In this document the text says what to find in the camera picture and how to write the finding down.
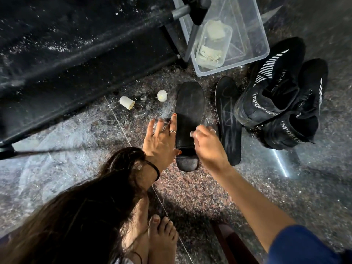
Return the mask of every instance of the white cylindrical cap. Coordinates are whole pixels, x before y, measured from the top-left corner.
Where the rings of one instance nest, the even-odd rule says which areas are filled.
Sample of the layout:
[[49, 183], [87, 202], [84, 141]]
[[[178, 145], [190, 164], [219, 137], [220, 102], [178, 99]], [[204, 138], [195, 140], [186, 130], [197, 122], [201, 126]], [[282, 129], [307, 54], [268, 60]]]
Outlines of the white cylindrical cap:
[[165, 92], [164, 90], [160, 90], [158, 92], [158, 100], [160, 102], [165, 102], [167, 98], [168, 98], [167, 92]]
[[121, 96], [120, 104], [126, 107], [128, 110], [131, 110], [134, 106], [134, 101], [128, 98], [127, 96]]

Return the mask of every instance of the hand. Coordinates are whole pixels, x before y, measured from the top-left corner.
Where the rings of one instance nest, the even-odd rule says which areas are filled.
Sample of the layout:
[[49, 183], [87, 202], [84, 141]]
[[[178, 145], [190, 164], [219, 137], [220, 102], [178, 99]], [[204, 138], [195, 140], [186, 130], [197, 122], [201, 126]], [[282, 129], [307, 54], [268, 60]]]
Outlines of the hand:
[[143, 151], [147, 155], [147, 160], [162, 172], [174, 161], [176, 155], [181, 154], [181, 150], [174, 149], [176, 133], [170, 132], [170, 130], [177, 131], [177, 114], [172, 115], [164, 131], [164, 121], [159, 119], [155, 133], [153, 133], [154, 123], [155, 119], [149, 122]]
[[199, 125], [192, 136], [197, 156], [210, 173], [218, 173], [231, 167], [226, 152], [213, 128]]

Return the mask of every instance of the blue shirt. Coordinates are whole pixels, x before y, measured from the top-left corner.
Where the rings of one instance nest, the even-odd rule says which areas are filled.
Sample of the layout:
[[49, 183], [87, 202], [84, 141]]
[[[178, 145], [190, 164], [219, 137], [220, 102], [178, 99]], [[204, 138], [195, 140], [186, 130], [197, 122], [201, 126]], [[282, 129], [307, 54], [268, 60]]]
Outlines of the blue shirt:
[[306, 227], [283, 229], [273, 241], [267, 264], [349, 264], [352, 251], [338, 254], [328, 248]]

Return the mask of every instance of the granite floor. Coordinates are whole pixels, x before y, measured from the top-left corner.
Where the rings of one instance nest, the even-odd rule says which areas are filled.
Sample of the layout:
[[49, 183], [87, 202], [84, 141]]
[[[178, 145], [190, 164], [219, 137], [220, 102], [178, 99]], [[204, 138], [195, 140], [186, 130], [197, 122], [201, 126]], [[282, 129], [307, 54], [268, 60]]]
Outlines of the granite floor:
[[[283, 5], [266, 24], [270, 44], [301, 36], [306, 59], [321, 57], [329, 64], [320, 129], [315, 144], [289, 151], [263, 147], [253, 134], [242, 132], [242, 160], [235, 168], [253, 186], [298, 223], [307, 226], [335, 250], [352, 248], [352, 33], [350, 0], [257, 0], [260, 12]], [[19, 226], [35, 208], [58, 192], [93, 176], [108, 154], [123, 146], [141, 146], [152, 118], [170, 118], [176, 89], [198, 81], [205, 92], [204, 124], [216, 125], [214, 89], [228, 75], [242, 90], [250, 67], [198, 78], [192, 66], [162, 70], [126, 85], [89, 105], [81, 113], [15, 144], [17, 150], [65, 149], [0, 161], [0, 235]], [[164, 89], [168, 100], [157, 101]], [[146, 101], [140, 97], [147, 94]], [[128, 111], [118, 99], [136, 101]], [[255, 257], [266, 254], [228, 194], [200, 167], [180, 172], [173, 163], [150, 191], [150, 213], [167, 214], [180, 233], [177, 263], [226, 263], [210, 220], [229, 223]]]

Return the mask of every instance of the grout line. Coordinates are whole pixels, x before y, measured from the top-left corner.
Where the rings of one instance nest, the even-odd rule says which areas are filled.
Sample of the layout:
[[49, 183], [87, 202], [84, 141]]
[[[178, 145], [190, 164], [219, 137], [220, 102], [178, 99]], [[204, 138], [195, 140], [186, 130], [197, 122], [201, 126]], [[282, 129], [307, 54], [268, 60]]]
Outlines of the grout line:
[[[115, 113], [114, 113], [114, 111], [112, 110], [112, 108], [111, 108], [111, 106], [110, 106], [110, 103], [109, 103], [109, 102], [108, 102], [108, 100], [106, 99], [106, 96], [105, 96], [105, 95], [104, 95], [104, 98], [105, 98], [106, 102], [108, 103], [108, 106], [109, 106], [109, 108], [110, 108], [110, 110], [111, 110], [112, 114], [114, 115], [114, 117], [115, 117], [115, 119], [116, 119], [117, 123], [119, 124], [119, 126], [120, 126], [120, 128], [121, 128], [121, 131], [122, 131], [122, 133], [124, 134], [124, 136], [125, 136], [125, 138], [126, 138], [127, 142], [129, 143], [129, 145], [130, 145], [130, 146], [132, 146], [132, 145], [131, 145], [131, 143], [130, 143], [130, 141], [127, 139], [127, 135], [126, 135], [126, 133], [125, 133], [124, 129], [122, 128], [120, 121], [117, 119], [116, 114], [115, 114]], [[168, 217], [169, 217], [168, 213], [166, 212], [166, 210], [165, 210], [165, 208], [164, 208], [163, 203], [161, 202], [161, 200], [160, 200], [160, 198], [159, 198], [158, 194], [156, 193], [156, 190], [154, 189], [154, 186], [152, 186], [152, 188], [153, 188], [153, 190], [154, 190], [154, 192], [155, 192], [155, 195], [156, 195], [156, 197], [158, 198], [158, 200], [159, 200], [159, 202], [160, 202], [160, 204], [161, 204], [161, 206], [162, 206], [163, 210], [165, 211], [166, 216], [168, 216]], [[180, 242], [181, 242], [181, 244], [182, 244], [182, 246], [183, 246], [184, 250], [186, 251], [186, 253], [187, 253], [187, 255], [188, 255], [189, 259], [191, 260], [192, 264], [194, 264], [194, 263], [193, 263], [193, 261], [192, 261], [192, 259], [191, 259], [191, 256], [189, 255], [189, 253], [188, 253], [188, 251], [187, 251], [186, 247], [184, 246], [184, 244], [183, 244], [183, 242], [182, 242], [182, 240], [181, 240], [181, 237], [180, 237], [180, 236], [178, 236], [178, 239], [180, 240]]]
[[[159, 202], [160, 202], [161, 206], [163, 207], [163, 210], [165, 211], [166, 216], [168, 216], [168, 218], [169, 218], [169, 215], [168, 215], [168, 213], [166, 212], [166, 210], [165, 210], [165, 208], [164, 208], [164, 206], [163, 206], [163, 203], [161, 203], [161, 200], [160, 200], [160, 198], [159, 198], [158, 194], [156, 193], [156, 190], [155, 190], [154, 186], [152, 186], [152, 188], [153, 188], [153, 190], [154, 190], [154, 192], [155, 192], [155, 195], [156, 195], [156, 197], [158, 198], [158, 200], [159, 200]], [[194, 263], [193, 263], [193, 260], [191, 259], [191, 256], [189, 255], [189, 253], [188, 253], [188, 251], [187, 251], [186, 247], [184, 246], [184, 244], [183, 244], [183, 242], [182, 242], [182, 240], [181, 240], [181, 237], [180, 237], [180, 236], [178, 236], [178, 239], [180, 240], [180, 242], [181, 242], [181, 244], [182, 244], [182, 246], [183, 246], [184, 250], [186, 251], [186, 253], [187, 253], [187, 255], [188, 255], [189, 259], [191, 260], [192, 264], [194, 264]]]

